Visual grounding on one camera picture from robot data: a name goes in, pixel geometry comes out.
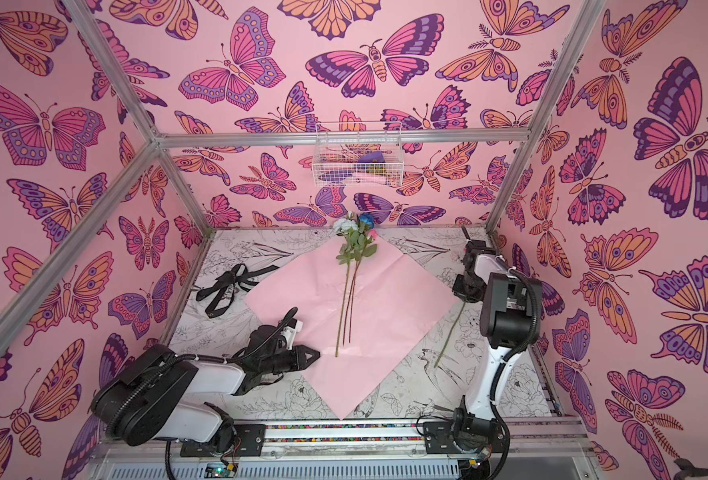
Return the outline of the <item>pink purple wrapping paper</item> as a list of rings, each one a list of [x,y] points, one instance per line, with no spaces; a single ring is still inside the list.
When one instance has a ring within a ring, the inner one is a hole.
[[[333,237],[261,280],[246,304],[265,324],[296,308],[297,340],[320,352],[306,381],[343,419],[451,310],[450,288],[382,239],[360,264],[341,265]]]

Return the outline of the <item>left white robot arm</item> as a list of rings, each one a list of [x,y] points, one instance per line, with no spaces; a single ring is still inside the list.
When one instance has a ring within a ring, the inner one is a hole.
[[[154,346],[102,387],[91,411],[105,424],[108,438],[129,446],[181,441],[226,453],[238,442],[233,416],[196,397],[244,396],[318,361],[319,351],[296,342],[303,329],[297,312],[294,307],[278,324],[254,330],[248,345],[230,357],[177,354]]]

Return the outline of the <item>black ribbon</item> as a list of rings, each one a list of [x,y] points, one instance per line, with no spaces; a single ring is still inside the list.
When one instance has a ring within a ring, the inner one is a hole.
[[[210,299],[205,308],[208,318],[218,318],[225,315],[236,298],[239,291],[250,292],[260,283],[262,276],[278,270],[276,265],[250,270],[246,264],[239,263],[218,276],[213,285],[200,288],[196,293],[198,302]]]

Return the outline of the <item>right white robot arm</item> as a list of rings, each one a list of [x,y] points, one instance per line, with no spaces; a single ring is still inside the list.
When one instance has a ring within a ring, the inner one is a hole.
[[[482,306],[479,330],[487,351],[452,416],[430,419],[416,430],[430,454],[486,457],[495,447],[510,446],[499,400],[515,363],[540,335],[543,286],[484,240],[467,239],[462,264],[453,293]]]

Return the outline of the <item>blue fake flower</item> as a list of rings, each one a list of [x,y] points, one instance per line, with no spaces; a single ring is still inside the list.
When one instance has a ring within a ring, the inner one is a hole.
[[[353,317],[355,309],[355,295],[357,289],[357,278],[362,261],[365,258],[372,257],[378,249],[376,244],[376,232],[374,231],[376,222],[375,218],[371,213],[364,213],[357,217],[357,223],[359,226],[359,233],[357,235],[356,245],[353,247],[352,259],[354,260],[354,270],[351,278],[351,285],[349,290],[349,303],[346,315],[345,331],[344,331],[344,343],[349,344],[352,342],[352,328],[353,328]]]

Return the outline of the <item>small magenta fake flower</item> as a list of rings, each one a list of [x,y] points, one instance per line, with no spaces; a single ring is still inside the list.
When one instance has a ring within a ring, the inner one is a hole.
[[[368,259],[368,258],[365,258],[365,259],[362,261],[362,264],[361,264],[361,267],[360,267],[360,270],[359,270],[359,274],[358,274],[358,278],[357,278],[357,289],[356,289],[356,295],[355,295],[354,316],[355,316],[356,304],[357,304],[356,296],[357,296],[357,293],[358,293],[358,288],[359,288],[359,286],[360,286],[360,280],[359,280],[359,278],[360,278],[360,275],[361,275],[362,270],[363,270],[364,261],[365,261],[366,259]],[[353,270],[354,270],[354,260],[352,259],[352,262],[351,262],[351,278],[352,278],[352,275],[353,275]]]

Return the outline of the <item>pink fake rose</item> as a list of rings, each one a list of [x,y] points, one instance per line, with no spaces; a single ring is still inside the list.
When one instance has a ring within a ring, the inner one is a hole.
[[[437,354],[436,360],[435,360],[435,362],[434,362],[434,368],[438,368],[438,367],[439,367],[440,362],[441,362],[442,358],[444,357],[444,355],[445,355],[445,353],[446,353],[446,351],[447,351],[447,348],[448,348],[448,346],[449,346],[449,343],[450,343],[450,340],[451,340],[452,335],[453,335],[453,333],[454,333],[454,330],[456,329],[458,323],[460,322],[460,320],[461,320],[461,318],[462,318],[462,315],[463,315],[463,313],[464,313],[464,311],[465,311],[467,305],[468,305],[468,302],[465,302],[465,301],[464,301],[464,302],[461,303],[461,306],[460,306],[460,308],[459,308],[459,310],[458,310],[458,313],[457,313],[457,315],[456,315],[456,317],[455,317],[455,319],[454,319],[452,325],[450,326],[450,329],[449,329],[449,331],[448,331],[448,333],[447,333],[447,335],[446,335],[446,337],[445,337],[444,344],[443,344],[441,350],[439,351],[439,353]]]

